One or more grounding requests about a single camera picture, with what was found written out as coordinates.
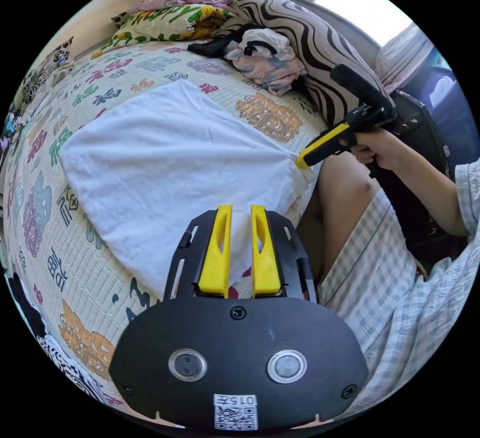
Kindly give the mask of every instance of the patterned bedsheet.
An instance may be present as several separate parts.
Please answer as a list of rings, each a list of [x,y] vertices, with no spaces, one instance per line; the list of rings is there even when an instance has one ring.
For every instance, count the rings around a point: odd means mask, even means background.
[[[233,115],[295,152],[326,128],[304,96],[293,91],[273,96],[223,60],[197,56],[187,46],[140,44],[94,60],[90,55],[79,59],[30,110],[31,119],[5,164],[10,276],[19,274],[52,336],[98,382],[105,400],[133,415],[108,366],[122,331],[157,298],[117,262],[79,207],[59,162],[62,145],[105,111],[178,79],[188,79]],[[313,186],[289,211],[295,226],[312,191]]]

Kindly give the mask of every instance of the white towel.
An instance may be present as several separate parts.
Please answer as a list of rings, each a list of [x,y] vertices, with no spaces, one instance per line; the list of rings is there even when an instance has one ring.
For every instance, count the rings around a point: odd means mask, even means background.
[[[286,214],[314,179],[294,153],[186,80],[132,98],[77,131],[60,162],[123,266],[160,299],[190,221],[233,205],[230,284],[251,266],[250,206]]]

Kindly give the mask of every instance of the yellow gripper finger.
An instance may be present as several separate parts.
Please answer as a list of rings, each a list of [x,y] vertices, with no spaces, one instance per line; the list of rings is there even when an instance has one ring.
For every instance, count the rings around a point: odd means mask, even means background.
[[[253,245],[253,297],[259,294],[277,294],[280,291],[280,276],[275,258],[274,244],[270,236],[267,213],[263,206],[251,207],[251,240]]]
[[[205,294],[229,296],[232,205],[218,207],[198,287]]]
[[[312,144],[310,144],[310,146],[307,146],[301,153],[300,155],[298,156],[298,158],[295,160],[295,164],[297,166],[297,168],[300,168],[300,169],[307,169],[309,166],[308,164],[305,162],[305,156],[307,156],[308,154],[310,154],[311,152],[315,151],[317,148],[319,148],[320,146],[324,145],[325,143],[327,143],[328,141],[330,141],[330,139],[333,139],[335,138],[336,136],[338,136],[340,133],[342,133],[343,131],[346,131],[350,126],[348,124],[345,124],[345,123],[340,123],[338,124],[337,126],[335,126],[329,133],[325,134],[325,136],[322,136],[321,138],[317,139],[316,141],[314,141]]]

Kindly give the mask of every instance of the screw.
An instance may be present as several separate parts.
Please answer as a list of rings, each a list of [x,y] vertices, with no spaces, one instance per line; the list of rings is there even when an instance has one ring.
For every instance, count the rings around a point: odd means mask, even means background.
[[[134,389],[128,383],[122,383],[121,388],[122,388],[123,392],[125,394],[129,395],[129,396],[133,395],[133,393],[134,393]]]
[[[241,306],[234,306],[230,310],[230,316],[233,319],[244,319],[246,315],[247,312],[245,311],[245,308],[242,308]]]
[[[341,392],[341,397],[343,399],[350,399],[356,392],[357,392],[357,386],[354,384],[351,384]]]

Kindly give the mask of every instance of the sleeve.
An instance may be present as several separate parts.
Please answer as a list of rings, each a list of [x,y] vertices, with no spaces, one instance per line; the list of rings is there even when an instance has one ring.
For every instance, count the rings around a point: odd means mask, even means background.
[[[457,166],[455,181],[463,222],[470,234],[475,235],[480,218],[480,159]]]

